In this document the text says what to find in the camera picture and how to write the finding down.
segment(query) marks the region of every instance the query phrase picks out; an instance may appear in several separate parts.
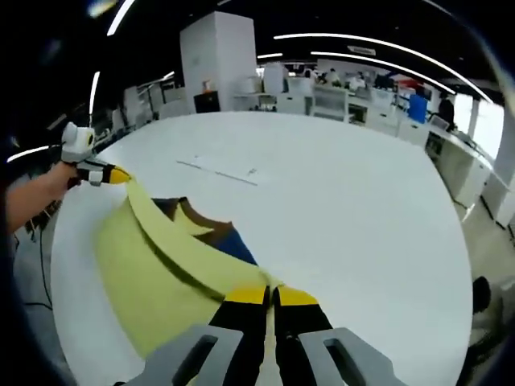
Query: blue cloth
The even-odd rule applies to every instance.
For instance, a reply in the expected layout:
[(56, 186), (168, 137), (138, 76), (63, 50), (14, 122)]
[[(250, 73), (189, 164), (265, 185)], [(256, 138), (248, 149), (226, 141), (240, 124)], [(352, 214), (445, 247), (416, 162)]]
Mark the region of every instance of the blue cloth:
[(232, 229), (223, 239), (218, 240), (212, 245), (212, 247), (232, 257), (236, 257), (238, 260), (245, 261), (252, 265), (258, 265), (236, 229)]
[(427, 99), (417, 94), (410, 95), (408, 117), (420, 123), (426, 123)]

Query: person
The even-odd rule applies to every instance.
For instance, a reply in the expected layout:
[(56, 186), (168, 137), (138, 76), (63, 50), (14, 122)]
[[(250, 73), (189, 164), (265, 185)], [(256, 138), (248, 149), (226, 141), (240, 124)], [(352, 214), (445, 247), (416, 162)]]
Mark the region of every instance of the person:
[(44, 175), (8, 190), (7, 232), (13, 233), (41, 213), (52, 201), (62, 199), (68, 191), (68, 181), (76, 177), (77, 170), (74, 166), (59, 162)]
[(448, 94), (446, 92), (442, 92), (440, 95), (442, 100), (438, 106), (438, 116), (442, 118), (445, 122), (449, 124), (447, 131), (451, 131), (454, 129), (454, 105), (448, 99)]
[(334, 68), (331, 68), (331, 71), (329, 71), (327, 76), (327, 81), (329, 84), (334, 85), (335, 83), (341, 84), (340, 77), (338, 76), (338, 73)]

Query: ceiling light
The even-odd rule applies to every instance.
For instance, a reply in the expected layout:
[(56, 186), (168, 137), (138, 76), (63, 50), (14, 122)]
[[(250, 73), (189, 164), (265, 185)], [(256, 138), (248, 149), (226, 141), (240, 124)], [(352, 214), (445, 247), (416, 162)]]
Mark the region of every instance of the ceiling light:
[(89, 94), (89, 115), (93, 113), (93, 103), (95, 103), (95, 92), (97, 92), (98, 76), (100, 76), (100, 71), (95, 72), (95, 75), (93, 76), (91, 94)]
[(265, 58), (276, 58), (278, 56), (282, 56), (282, 54), (266, 54), (266, 55), (260, 55), (257, 58), (258, 59), (265, 59)]
[(404, 71), (404, 72), (408, 72), (409, 74), (413, 74), (419, 78), (422, 78), (424, 80), (427, 80), (428, 82), (431, 82), (432, 84), (440, 87), (440, 88), (443, 88), (444, 90), (450, 92), (451, 94), (456, 94), (456, 92), (450, 88), (448, 88), (445, 84), (441, 84), (440, 82), (434, 80), (434, 79), (431, 79), (429, 76), (425, 76), (419, 72), (416, 72), (416, 71), (413, 71), (413, 70), (410, 70), (409, 68), (405, 68), (405, 67), (401, 67), (401, 66), (397, 66), (396, 64), (393, 64), (393, 63), (390, 63), (390, 62), (385, 62), (384, 60), (378, 60), (378, 59), (374, 59), (374, 58), (368, 58), (366, 56), (359, 56), (359, 55), (351, 55), (351, 54), (337, 54), (335, 52), (319, 52), (319, 51), (312, 51), (311, 52), (312, 55), (323, 55), (323, 56), (339, 56), (339, 57), (342, 57), (342, 58), (350, 58), (350, 59), (359, 59), (359, 60), (366, 60), (366, 61), (369, 61), (369, 62), (373, 62), (373, 63), (377, 63), (377, 64), (384, 64), (385, 66), (390, 66), (390, 67), (393, 67), (393, 68), (396, 68), (397, 70), (401, 70), (401, 71)]
[(161, 80), (166, 80), (168, 79), (169, 77), (173, 76), (175, 74), (175, 71), (172, 71), (172, 72), (168, 72)]
[(7, 162), (14, 161), (15, 159), (20, 158), (20, 157), (23, 157), (24, 155), (32, 154), (32, 153), (36, 153), (36, 152), (38, 152), (38, 151), (46, 150), (46, 149), (49, 149), (49, 148), (50, 148), (50, 146), (49, 146), (49, 145), (46, 145), (46, 146), (36, 147), (35, 149), (25, 150), (25, 151), (22, 151), (21, 153), (17, 153), (17, 154), (11, 155), (11, 156), (7, 159)]
[(109, 30), (107, 31), (107, 35), (111, 36), (114, 35), (114, 32), (118, 29), (118, 26), (122, 22), (122, 19), (126, 15), (127, 11), (129, 10), (130, 6), (133, 5), (135, 0), (125, 0), (118, 10), (118, 13), (116, 16), (114, 16), (113, 22), (111, 23), (111, 27), (109, 27)]
[(439, 62), (438, 60), (435, 60), (427, 55), (422, 54), (421, 52), (411, 50), (407, 47), (399, 46), (398, 44), (385, 42), (384, 40), (379, 39), (372, 39), (372, 38), (366, 38), (364, 36), (355, 36), (355, 35), (344, 35), (344, 34), (290, 34), (290, 35), (278, 35), (274, 36), (274, 39), (292, 39), (292, 38), (342, 38), (342, 39), (354, 39), (354, 40), (361, 40), (364, 42), (370, 42), (375, 44), (381, 44), (383, 46), (391, 47), (391, 48), (397, 48), (398, 50), (408, 52), (412, 55), (416, 55), (419, 58), (425, 59), (428, 62), (431, 62), (432, 64), (436, 64), (440, 68), (443, 68), (444, 70), (450, 72), (452, 75), (457, 77), (458, 79), (462, 80), (465, 84), (470, 86), (472, 89), (474, 89), (476, 92), (478, 92), (486, 101), (493, 103), (492, 99), (488, 95), (486, 95), (483, 90), (481, 90), (479, 87), (477, 87), (475, 84), (473, 84), (470, 80), (465, 78), (463, 75), (459, 74), (452, 68), (449, 68), (445, 64)]

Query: ceiling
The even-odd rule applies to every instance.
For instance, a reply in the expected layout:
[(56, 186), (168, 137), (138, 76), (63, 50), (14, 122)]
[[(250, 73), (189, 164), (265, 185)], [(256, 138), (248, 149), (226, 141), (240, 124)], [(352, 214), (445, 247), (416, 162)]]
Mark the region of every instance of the ceiling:
[[(452, 77), (416, 56), (376, 44), (335, 38), (274, 40), (275, 35), (305, 32), (360, 35), (420, 51), (467, 78), (495, 81), (466, 28), (422, 0), (390, 0), (379, 5), (317, 0), (303, 2), (306, 6), (295, 0), (231, 0), (219, 6), (218, 2), (190, 0), (178, 5), (170, 0), (135, 0), (110, 37), (105, 34), (121, 2), (96, 19), (87, 15), (85, 2), (38, 2), (37, 9), (31, 15), (25, 13), (23, 23), (12, 31), (21, 36), (12, 44), (15, 63), (19, 63), (14, 73), (23, 78), (19, 82), (23, 86), (12, 93), (23, 104), (14, 110), (11, 124), (26, 132), (27, 127), (47, 125), (63, 111), (88, 102), (95, 71), (101, 71), (98, 107), (116, 103), (124, 88), (172, 70), (180, 80), (179, 32), (214, 10), (254, 20), (258, 55), (282, 52), (285, 60), (313, 60), (311, 51), (349, 53), (346, 46), (351, 43), (374, 48), (377, 59), (436, 80)], [(28, 29), (36, 33), (27, 34)]]

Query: fabric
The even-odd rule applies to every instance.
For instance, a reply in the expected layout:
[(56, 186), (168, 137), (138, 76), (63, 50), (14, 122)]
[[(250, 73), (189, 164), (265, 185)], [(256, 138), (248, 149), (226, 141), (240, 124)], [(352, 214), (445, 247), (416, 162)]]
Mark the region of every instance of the fabric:
[(247, 263), (258, 265), (232, 223), (210, 220), (195, 211), (187, 198), (152, 199), (172, 221), (205, 244)]
[(233, 288), (280, 284), (188, 235), (136, 181), (127, 195), (101, 225), (96, 256), (113, 310), (143, 358), (191, 324), (208, 323)]

